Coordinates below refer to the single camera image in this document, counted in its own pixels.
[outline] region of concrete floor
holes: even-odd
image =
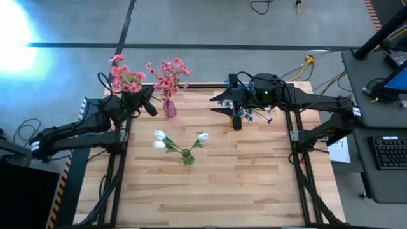
[[[270,11],[261,16],[250,9],[249,1],[244,0],[138,0],[126,43],[293,47],[291,51],[125,48],[123,54],[135,71],[145,71],[146,62],[158,64],[161,60],[180,57],[194,71],[194,77],[185,81],[214,82],[223,81],[228,73],[237,71],[281,76],[297,68],[306,54],[318,53],[300,51],[304,46],[360,46],[375,33],[363,0],[312,0],[300,17],[295,14],[294,2],[274,0],[270,3]],[[7,22],[15,17],[17,32],[23,34],[16,36],[15,32],[9,32],[5,38],[0,38],[3,40],[0,48],[9,53],[0,61],[3,93],[0,127],[9,138],[28,118],[39,118],[42,127],[75,121],[84,96],[102,95],[103,88],[96,74],[108,72],[108,60],[116,51],[115,48],[21,48],[20,45],[26,42],[117,44],[130,0],[26,0],[17,3],[8,3],[10,8],[4,11],[9,13],[8,17],[0,16],[2,26],[9,26]],[[255,7],[261,11],[266,6]],[[319,55],[310,81],[315,88],[342,71],[340,52]],[[309,72],[307,69],[302,78]],[[146,82],[154,80],[148,77]],[[350,88],[346,77],[341,84]],[[335,84],[326,95],[349,93]],[[321,113],[322,121],[328,118],[328,114]],[[44,166],[36,162],[32,166],[62,171],[63,164],[63,161],[57,161]],[[388,228],[402,228],[407,224],[407,219],[402,217],[407,212],[406,205],[358,200],[358,194],[364,190],[357,174],[336,174],[336,181],[349,223]]]

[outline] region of wooden table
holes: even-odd
[[[310,93],[310,83],[296,83]],[[235,132],[230,119],[209,108],[209,99],[223,89],[187,89],[175,95],[177,116],[168,119],[162,105],[153,101],[156,117],[145,112],[132,122],[117,226],[303,226],[284,112],[272,111],[273,122],[258,117]],[[319,125],[316,111],[301,114],[304,128]],[[154,149],[154,130],[164,131],[187,148],[203,130],[209,141],[195,148],[193,166],[183,166],[178,153]],[[326,149],[322,143],[316,148]],[[91,156],[100,149],[91,150]],[[99,198],[99,184],[106,172],[108,154],[89,162],[76,209],[80,222]],[[336,217],[345,220],[329,155],[310,154],[317,191]],[[310,197],[307,198],[315,221]],[[108,204],[106,220],[111,206]]]

